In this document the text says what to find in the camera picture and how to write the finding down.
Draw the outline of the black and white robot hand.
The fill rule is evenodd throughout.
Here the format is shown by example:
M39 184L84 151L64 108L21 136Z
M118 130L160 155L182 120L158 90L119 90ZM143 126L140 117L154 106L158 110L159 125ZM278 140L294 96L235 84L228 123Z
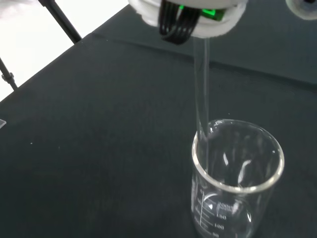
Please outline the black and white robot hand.
M142 20L158 29L162 40L182 45L190 37L224 35L246 10L247 0L129 0Z

